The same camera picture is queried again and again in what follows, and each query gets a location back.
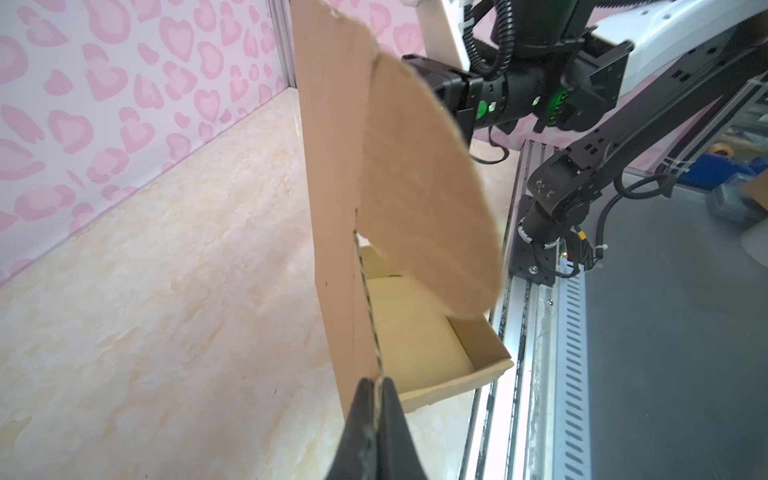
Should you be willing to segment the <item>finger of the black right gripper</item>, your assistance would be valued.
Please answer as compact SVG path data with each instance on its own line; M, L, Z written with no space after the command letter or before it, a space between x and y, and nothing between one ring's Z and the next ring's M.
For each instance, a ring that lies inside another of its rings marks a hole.
M460 90L463 77L451 66L417 54L407 54L401 61L411 67L432 90Z

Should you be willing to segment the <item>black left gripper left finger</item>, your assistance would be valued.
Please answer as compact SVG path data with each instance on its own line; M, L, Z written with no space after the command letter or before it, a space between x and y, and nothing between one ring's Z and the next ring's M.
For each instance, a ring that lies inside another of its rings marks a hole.
M357 385L326 479L377 478L378 447L374 406L374 384L370 379L363 378Z

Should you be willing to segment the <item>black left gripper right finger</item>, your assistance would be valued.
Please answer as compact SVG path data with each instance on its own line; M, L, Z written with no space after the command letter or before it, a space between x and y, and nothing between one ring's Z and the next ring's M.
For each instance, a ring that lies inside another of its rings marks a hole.
M426 480L394 382L385 378L377 428L377 479Z

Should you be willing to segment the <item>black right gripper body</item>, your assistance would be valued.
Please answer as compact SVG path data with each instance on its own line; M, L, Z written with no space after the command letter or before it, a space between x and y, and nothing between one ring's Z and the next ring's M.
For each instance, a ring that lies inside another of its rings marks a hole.
M633 44L588 41L579 51L514 59L494 80L453 67L460 90L432 90L462 132L497 127L504 132L529 115L535 130L586 132L616 107Z

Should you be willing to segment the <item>brown cardboard box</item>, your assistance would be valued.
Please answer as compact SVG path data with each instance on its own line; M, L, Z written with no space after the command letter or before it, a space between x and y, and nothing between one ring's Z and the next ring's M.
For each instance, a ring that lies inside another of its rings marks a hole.
M291 5L315 286L341 407L391 379L405 411L512 359L486 313L500 234L468 147L416 72L323 1Z

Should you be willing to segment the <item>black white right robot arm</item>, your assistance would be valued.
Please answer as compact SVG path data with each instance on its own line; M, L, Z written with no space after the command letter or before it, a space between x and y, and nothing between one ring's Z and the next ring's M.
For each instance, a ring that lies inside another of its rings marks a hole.
M703 107L767 70L763 1L417 1L425 52L405 62L466 138L480 129L573 131L528 178L509 271L539 285L592 269L606 249L581 224L613 186L618 198L669 195L675 177L625 185L625 168Z

